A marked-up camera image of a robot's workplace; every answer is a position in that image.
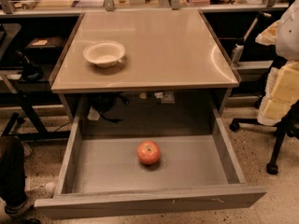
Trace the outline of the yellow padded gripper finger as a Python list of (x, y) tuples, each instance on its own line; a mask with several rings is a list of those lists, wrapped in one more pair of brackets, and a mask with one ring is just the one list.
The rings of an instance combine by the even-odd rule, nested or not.
[(299, 62), (287, 62), (280, 69), (272, 67), (266, 80), (257, 120), (262, 125), (279, 123), (299, 100)]
[(275, 45), (278, 24), (279, 21), (273, 22), (270, 26), (257, 35), (255, 42), (264, 46)]

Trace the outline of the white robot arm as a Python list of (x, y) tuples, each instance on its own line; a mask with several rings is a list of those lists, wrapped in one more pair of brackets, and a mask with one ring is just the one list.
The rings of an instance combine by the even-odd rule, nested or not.
[(258, 34), (255, 41), (265, 46), (274, 45), (276, 54), (287, 60), (281, 68), (270, 69), (257, 117), (259, 123), (274, 126), (299, 100), (299, 0)]

